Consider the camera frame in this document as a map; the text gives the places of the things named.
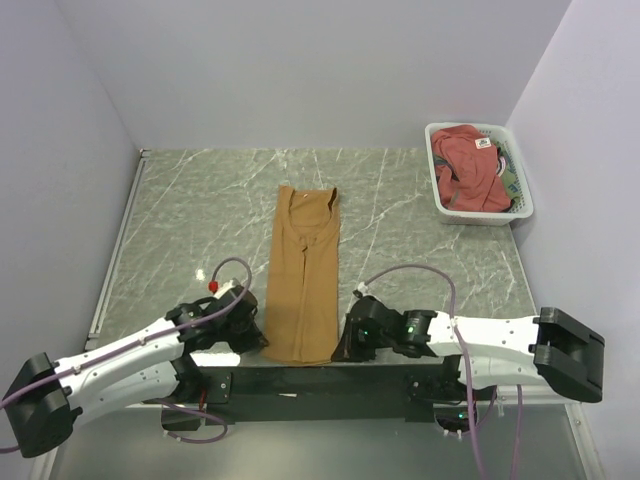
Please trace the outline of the tan ribbed tank top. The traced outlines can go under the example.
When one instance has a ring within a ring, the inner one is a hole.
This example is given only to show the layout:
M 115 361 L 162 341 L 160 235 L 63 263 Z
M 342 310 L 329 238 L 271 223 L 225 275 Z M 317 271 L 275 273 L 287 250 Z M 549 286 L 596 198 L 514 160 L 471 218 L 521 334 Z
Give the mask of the tan ribbed tank top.
M 279 187 L 272 227 L 263 356 L 327 364 L 339 341 L 338 190 Z

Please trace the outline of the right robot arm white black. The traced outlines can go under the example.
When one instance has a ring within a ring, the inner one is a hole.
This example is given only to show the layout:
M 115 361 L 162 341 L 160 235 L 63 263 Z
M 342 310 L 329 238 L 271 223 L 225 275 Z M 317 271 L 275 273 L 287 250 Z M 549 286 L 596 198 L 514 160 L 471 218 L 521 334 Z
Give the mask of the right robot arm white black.
M 434 310 L 400 313 L 367 295 L 347 313 L 331 359 L 372 361 L 383 348 L 409 358 L 459 358 L 438 377 L 452 399 L 473 387 L 517 385 L 546 385 L 582 403 L 603 399 L 603 336 L 554 307 L 515 319 L 452 318 Z

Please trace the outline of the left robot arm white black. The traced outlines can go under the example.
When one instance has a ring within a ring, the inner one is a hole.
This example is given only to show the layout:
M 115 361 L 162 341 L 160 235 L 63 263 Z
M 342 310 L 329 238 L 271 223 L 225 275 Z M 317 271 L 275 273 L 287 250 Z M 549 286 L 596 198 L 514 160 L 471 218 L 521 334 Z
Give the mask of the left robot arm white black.
M 194 354 L 217 343 L 235 354 L 265 347 L 257 310 L 250 291 L 227 284 L 101 348 L 56 361 L 45 353 L 32 356 L 1 401 L 15 451 L 25 458 L 43 455 L 75 428 L 132 404 L 199 401 L 208 382 Z

